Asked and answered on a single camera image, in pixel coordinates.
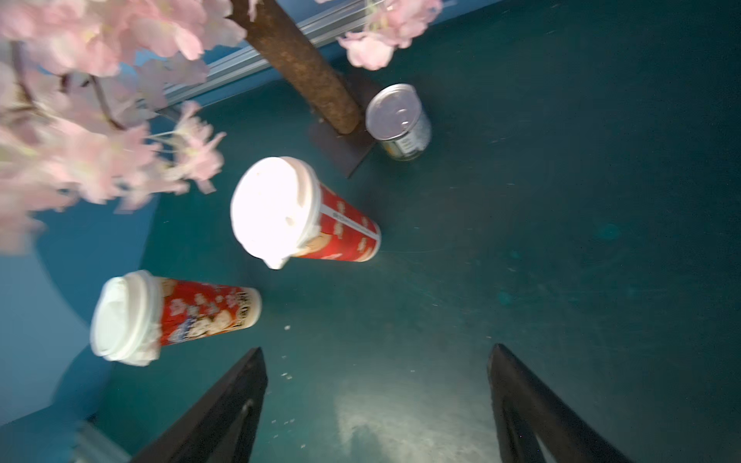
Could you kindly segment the white cup lid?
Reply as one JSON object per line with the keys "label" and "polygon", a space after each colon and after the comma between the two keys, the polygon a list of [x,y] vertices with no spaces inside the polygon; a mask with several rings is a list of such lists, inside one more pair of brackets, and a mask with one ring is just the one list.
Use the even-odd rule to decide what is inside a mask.
{"label": "white cup lid", "polygon": [[264,158],[233,191],[233,234],[248,254],[279,270],[320,234],[320,200],[311,166],[289,156]]}
{"label": "white cup lid", "polygon": [[160,279],[146,270],[108,280],[92,319],[92,351],[109,362],[148,366],[160,355],[163,306]]}

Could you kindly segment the red paper cup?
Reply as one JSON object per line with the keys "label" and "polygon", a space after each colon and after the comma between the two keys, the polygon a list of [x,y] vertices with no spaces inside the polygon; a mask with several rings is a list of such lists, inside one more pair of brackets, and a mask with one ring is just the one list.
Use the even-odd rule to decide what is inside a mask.
{"label": "red paper cup", "polygon": [[226,334],[255,325],[262,297],[252,287],[159,278],[163,294],[161,346]]}
{"label": "red paper cup", "polygon": [[343,198],[320,185],[318,232],[310,236],[295,258],[367,262],[381,244],[380,227]]}

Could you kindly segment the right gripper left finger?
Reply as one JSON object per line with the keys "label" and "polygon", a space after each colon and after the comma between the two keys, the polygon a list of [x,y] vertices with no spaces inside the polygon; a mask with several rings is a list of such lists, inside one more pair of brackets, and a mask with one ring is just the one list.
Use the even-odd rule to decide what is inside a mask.
{"label": "right gripper left finger", "polygon": [[248,462],[268,378],[260,347],[251,349],[133,462]]}

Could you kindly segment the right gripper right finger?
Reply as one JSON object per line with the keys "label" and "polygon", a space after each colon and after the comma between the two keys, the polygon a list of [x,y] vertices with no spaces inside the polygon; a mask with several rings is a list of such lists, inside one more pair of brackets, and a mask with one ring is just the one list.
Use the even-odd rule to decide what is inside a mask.
{"label": "right gripper right finger", "polygon": [[492,348],[487,365],[491,407],[504,462],[627,462],[610,444],[505,345]]}

